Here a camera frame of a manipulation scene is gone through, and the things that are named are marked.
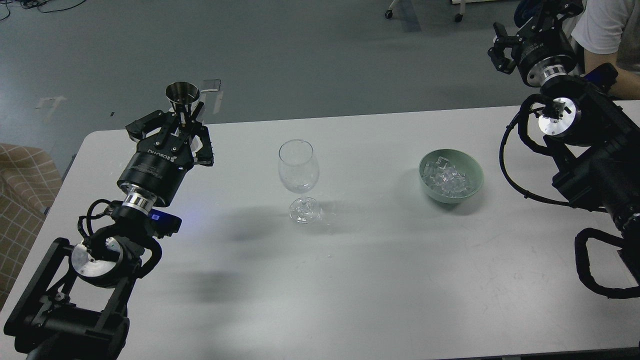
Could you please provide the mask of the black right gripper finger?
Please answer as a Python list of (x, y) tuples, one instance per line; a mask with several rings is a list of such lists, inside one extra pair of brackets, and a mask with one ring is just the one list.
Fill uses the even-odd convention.
[(542, 32), (558, 31), (569, 38), (584, 11), (583, 0), (524, 0), (522, 37), (530, 38)]
[(517, 35), (509, 35), (502, 23), (494, 22), (493, 45), (487, 50), (487, 55), (494, 68), (505, 75), (511, 75), (517, 64), (515, 60), (506, 56), (507, 49), (513, 49), (521, 43), (521, 38)]

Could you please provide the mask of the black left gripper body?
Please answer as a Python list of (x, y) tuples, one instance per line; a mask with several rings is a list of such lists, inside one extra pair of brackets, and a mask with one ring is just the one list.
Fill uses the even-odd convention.
[(156, 196), (155, 207), (169, 207), (186, 173), (194, 167), (192, 146), (183, 142), (177, 153), (172, 152), (178, 148), (177, 140), (177, 136), (169, 135), (160, 147), (156, 146), (160, 142), (156, 135), (138, 141), (134, 155), (117, 180), (121, 191), (137, 186)]

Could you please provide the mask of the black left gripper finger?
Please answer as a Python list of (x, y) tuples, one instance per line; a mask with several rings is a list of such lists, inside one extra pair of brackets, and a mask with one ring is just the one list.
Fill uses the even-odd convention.
[(214, 152), (208, 128), (200, 121), (204, 103), (177, 105), (178, 140), (177, 164), (179, 167), (212, 167)]
[(125, 130), (138, 147), (166, 147), (171, 142), (170, 130), (175, 129), (176, 114), (152, 111), (130, 124)]

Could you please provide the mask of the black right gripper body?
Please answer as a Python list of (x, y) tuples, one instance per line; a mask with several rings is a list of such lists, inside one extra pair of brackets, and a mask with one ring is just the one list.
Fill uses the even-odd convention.
[(561, 27), (532, 30), (522, 27), (517, 33), (518, 43), (512, 57), (525, 85), (540, 88), (545, 80), (546, 68), (561, 66), (564, 73), (576, 68), (578, 57)]

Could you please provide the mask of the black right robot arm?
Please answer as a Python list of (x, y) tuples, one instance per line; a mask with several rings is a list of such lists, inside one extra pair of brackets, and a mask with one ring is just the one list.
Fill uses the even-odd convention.
[[(523, 83), (539, 88), (528, 96), (506, 127), (499, 146), (503, 177), (525, 198), (562, 207), (610, 214), (621, 236), (585, 228), (574, 238), (580, 282), (610, 299), (639, 296), (639, 287), (599, 285), (590, 269), (589, 239), (617, 247), (627, 268), (639, 278), (639, 127), (609, 96), (618, 72), (611, 63), (586, 75), (572, 75), (578, 55), (563, 32), (563, 22), (585, 9), (580, 0), (522, 0), (514, 14), (518, 27), (509, 35), (494, 23), (494, 43), (487, 51), (494, 68), (509, 75), (518, 69)], [(505, 146), (512, 130), (531, 151), (551, 157), (558, 172), (552, 186), (564, 197), (534, 194), (510, 178)]]

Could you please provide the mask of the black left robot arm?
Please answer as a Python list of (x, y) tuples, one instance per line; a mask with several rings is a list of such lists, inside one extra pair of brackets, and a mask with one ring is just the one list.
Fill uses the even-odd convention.
[(78, 217), (80, 239), (46, 250), (7, 316), (5, 335), (28, 360), (115, 360), (130, 331), (128, 302), (162, 259), (160, 239), (182, 219), (165, 212), (188, 171), (211, 167), (204, 103), (173, 100), (126, 126), (135, 153), (117, 180), (124, 199), (93, 201)]

